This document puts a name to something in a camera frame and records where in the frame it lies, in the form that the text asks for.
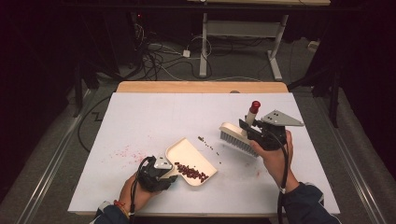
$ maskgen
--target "human hand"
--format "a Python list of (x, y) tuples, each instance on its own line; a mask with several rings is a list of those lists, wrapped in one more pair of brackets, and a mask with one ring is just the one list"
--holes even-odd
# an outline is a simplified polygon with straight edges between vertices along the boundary
[[(131, 210), (131, 188), (134, 184), (135, 179), (136, 174), (133, 174), (129, 179), (125, 181), (125, 184), (120, 192), (119, 202), (124, 203), (123, 208), (127, 213), (129, 213)], [(136, 192), (134, 194), (134, 210), (137, 212), (138, 210), (142, 209), (152, 197), (160, 193), (161, 191), (149, 192), (143, 189), (140, 186), (139, 182), (137, 182)]]
[[(291, 160), (293, 157), (293, 143), (291, 139), (291, 132), (286, 130), (286, 141), (285, 148), (289, 152), (289, 169), (288, 169), (288, 178), (286, 182), (286, 192), (290, 192), (293, 189), (299, 186), (299, 182), (295, 178), (293, 172), (290, 169)], [(285, 156), (283, 154), (282, 149), (267, 151), (264, 150), (256, 141), (250, 141), (250, 146), (254, 151), (257, 152), (262, 157), (265, 167), (268, 170), (268, 173), (275, 180), (277, 185), (280, 187), (283, 179), (284, 169), (285, 169)]]

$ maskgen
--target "brush handle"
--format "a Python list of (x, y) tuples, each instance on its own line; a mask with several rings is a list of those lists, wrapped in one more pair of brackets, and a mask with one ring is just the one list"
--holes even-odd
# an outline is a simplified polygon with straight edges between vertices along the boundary
[[(260, 102), (253, 101), (251, 103), (251, 107), (245, 116), (245, 122), (248, 124), (249, 127), (253, 124), (253, 121), (256, 119), (257, 113), (259, 112), (259, 107), (261, 106)], [(244, 130), (242, 131), (242, 135), (247, 136), (247, 132)]]

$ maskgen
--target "white dustpan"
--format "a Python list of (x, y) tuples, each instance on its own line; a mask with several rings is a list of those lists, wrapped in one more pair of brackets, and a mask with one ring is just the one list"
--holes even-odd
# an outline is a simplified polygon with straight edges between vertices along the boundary
[[(190, 185), (200, 186), (218, 171), (186, 138), (180, 139), (166, 149), (165, 156), (166, 159), (173, 164), (173, 168), (165, 174), (163, 178), (171, 175), (181, 175)], [(177, 165), (175, 165), (177, 162), (182, 165), (189, 166), (190, 168), (199, 171), (199, 173), (204, 173), (208, 178), (204, 180), (204, 182), (201, 182), (200, 178), (194, 179), (183, 175), (178, 171)]]

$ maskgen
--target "white table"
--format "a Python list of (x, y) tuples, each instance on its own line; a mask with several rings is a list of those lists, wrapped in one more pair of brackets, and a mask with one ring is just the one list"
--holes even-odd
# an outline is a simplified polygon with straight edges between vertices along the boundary
[[(140, 216), (275, 216), (278, 188), (262, 160), (219, 139), (221, 123), (237, 125), (254, 100), (262, 103), (259, 116), (278, 109), (302, 120), (291, 93), (114, 93), (68, 211), (93, 214), (103, 201), (118, 199), (124, 180), (141, 160), (164, 153), (186, 137), (218, 172), (200, 187), (178, 178)], [(317, 185), (325, 194), (325, 207), (338, 214), (306, 128), (288, 129), (293, 134), (292, 169), (297, 179)]]

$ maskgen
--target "coffee beans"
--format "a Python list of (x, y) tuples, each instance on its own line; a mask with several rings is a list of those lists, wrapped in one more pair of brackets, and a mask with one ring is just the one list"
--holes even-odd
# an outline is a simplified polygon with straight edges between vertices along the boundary
[(177, 170), (179, 173), (182, 175), (185, 175), (188, 178), (193, 178), (193, 179), (200, 179), (201, 183), (203, 183), (206, 179), (209, 178), (208, 175), (204, 174), (204, 172), (199, 172), (198, 170), (195, 170), (194, 168), (190, 168), (190, 166), (185, 166), (183, 164), (180, 164), (180, 162), (175, 162), (175, 165), (177, 166)]

